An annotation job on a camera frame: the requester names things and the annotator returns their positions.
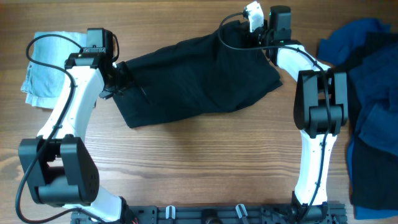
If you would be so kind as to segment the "blue garment in pile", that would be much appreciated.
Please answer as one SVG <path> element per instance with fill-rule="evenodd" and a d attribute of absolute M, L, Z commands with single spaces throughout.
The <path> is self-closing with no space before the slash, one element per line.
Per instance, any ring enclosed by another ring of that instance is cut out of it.
<path fill-rule="evenodd" d="M 331 63 L 337 67 L 341 64 L 349 55 L 349 53 L 355 48 L 364 43 L 367 33 L 391 33 L 391 27 L 389 24 L 383 24 L 380 20 L 374 18 L 360 19 L 353 21 L 342 28 L 334 31 L 328 39 L 322 39 L 318 47 L 318 58 L 322 61 Z M 350 200 L 352 194 L 352 153 L 353 153 L 353 128 L 351 125 L 351 138 L 348 144 L 346 161 L 348 166 L 349 178 L 350 178 Z M 354 205 L 354 217 L 357 220 L 369 220 L 369 219 L 382 219 L 397 216 L 397 209 L 395 210 L 374 210 L 370 208 L 360 207 Z"/>

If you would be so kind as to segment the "folded light blue denim shorts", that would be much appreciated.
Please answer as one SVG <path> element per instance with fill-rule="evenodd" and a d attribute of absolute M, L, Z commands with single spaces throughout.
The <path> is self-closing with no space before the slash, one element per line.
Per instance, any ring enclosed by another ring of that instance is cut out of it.
<path fill-rule="evenodd" d="M 86 34 L 79 32 L 36 32 L 34 37 L 48 34 L 49 37 L 34 43 L 34 60 L 63 68 L 71 53 L 76 53 L 86 44 Z M 25 102 L 34 107 L 52 109 L 63 88 L 65 74 L 59 70 L 29 63 L 21 92 Z"/>

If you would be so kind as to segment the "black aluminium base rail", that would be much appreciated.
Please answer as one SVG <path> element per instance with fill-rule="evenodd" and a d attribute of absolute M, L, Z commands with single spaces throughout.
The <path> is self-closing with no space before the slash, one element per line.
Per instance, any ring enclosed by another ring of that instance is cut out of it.
<path fill-rule="evenodd" d="M 321 206 L 313 206 L 299 223 L 348 223 L 345 205 L 340 203 L 329 204 L 327 210 L 321 212 Z M 129 207 L 136 219 L 126 223 L 293 223 L 293 211 L 288 204 L 267 204 L 247 206 L 217 207 L 156 207 L 131 206 Z M 70 223 L 99 223 L 82 213 L 73 212 Z"/>

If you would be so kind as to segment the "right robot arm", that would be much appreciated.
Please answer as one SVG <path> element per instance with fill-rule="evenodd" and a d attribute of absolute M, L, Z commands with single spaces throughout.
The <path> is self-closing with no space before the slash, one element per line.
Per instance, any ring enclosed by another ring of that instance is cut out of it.
<path fill-rule="evenodd" d="M 291 10 L 272 6 L 269 18 L 256 1 L 243 9 L 254 48 L 296 82 L 294 122 L 302 138 L 297 184 L 286 211 L 287 223 L 320 223 L 330 217 L 326 194 L 333 145 L 348 120 L 346 74 L 318 62 L 291 38 Z"/>

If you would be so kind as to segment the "dark garment in pile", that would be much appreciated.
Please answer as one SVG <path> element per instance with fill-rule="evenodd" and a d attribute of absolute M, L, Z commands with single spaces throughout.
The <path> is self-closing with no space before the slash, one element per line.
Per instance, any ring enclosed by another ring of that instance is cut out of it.
<path fill-rule="evenodd" d="M 397 209 L 397 34 L 369 32 L 337 70 L 348 75 L 354 205 Z"/>

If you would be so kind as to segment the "black shorts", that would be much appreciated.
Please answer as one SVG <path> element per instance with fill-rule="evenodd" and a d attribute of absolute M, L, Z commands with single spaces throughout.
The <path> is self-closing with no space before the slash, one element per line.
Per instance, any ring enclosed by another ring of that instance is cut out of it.
<path fill-rule="evenodd" d="M 184 40 L 125 62 L 132 86 L 113 97 L 130 128 L 255 104 L 281 86 L 260 50 L 247 50 L 244 23 Z"/>

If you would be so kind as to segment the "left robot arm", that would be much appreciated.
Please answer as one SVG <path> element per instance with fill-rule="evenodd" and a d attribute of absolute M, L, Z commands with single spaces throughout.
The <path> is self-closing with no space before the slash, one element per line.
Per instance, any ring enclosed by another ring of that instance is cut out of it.
<path fill-rule="evenodd" d="M 87 31 L 86 45 L 70 54 L 55 108 L 36 138 L 23 139 L 18 154 L 24 171 L 19 190 L 28 188 L 37 204 L 85 215 L 94 223 L 137 223 L 122 197 L 100 185 L 98 169 L 85 147 L 86 129 L 98 98 L 121 95 L 131 76 L 117 65 L 117 37 L 103 28 Z"/>

